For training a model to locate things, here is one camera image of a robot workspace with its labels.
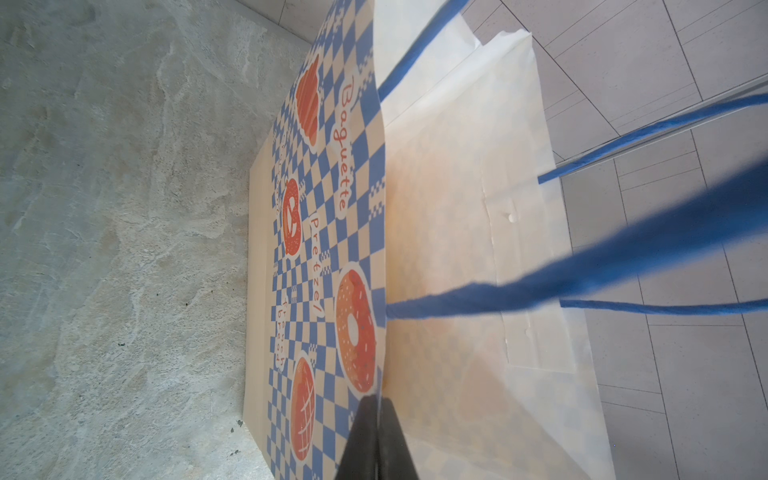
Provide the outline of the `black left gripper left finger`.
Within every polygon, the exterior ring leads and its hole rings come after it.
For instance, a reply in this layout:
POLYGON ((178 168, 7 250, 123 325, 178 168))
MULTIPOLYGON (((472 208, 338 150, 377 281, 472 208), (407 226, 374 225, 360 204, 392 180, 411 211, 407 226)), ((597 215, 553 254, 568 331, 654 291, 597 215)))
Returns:
POLYGON ((365 396, 360 400, 336 480, 377 478, 378 407, 376 395, 365 396))

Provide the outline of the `aluminium corner profile right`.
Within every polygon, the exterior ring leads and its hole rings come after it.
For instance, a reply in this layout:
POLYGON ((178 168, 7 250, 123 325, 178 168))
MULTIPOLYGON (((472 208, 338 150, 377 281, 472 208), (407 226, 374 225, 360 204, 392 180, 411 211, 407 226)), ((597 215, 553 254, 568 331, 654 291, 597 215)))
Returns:
POLYGON ((581 155, 564 160, 557 164, 554 172, 544 174, 544 177, 546 181, 559 178, 600 161, 634 151, 653 141, 690 130, 710 120, 719 119, 751 106, 763 105, 767 102, 763 96, 767 96, 766 75, 687 107, 655 123, 635 129, 581 155))

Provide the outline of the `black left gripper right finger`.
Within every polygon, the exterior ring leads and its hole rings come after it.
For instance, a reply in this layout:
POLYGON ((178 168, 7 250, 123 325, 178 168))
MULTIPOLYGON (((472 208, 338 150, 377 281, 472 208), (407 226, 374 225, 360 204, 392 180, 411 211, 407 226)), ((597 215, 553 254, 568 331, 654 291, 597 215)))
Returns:
POLYGON ((380 402, 377 435, 378 479, 418 480, 405 435, 389 398, 382 398, 380 402))

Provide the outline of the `blue checkered paper bag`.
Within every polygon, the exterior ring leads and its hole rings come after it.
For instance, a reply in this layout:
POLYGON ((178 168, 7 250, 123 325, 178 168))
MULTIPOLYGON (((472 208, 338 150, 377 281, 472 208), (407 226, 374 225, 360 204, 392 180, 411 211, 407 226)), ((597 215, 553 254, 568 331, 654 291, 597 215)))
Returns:
POLYGON ((360 400, 419 479, 611 479, 591 294, 767 223, 767 168, 573 253, 532 35, 460 1, 331 1, 251 171, 245 421, 277 479, 335 479, 360 400))

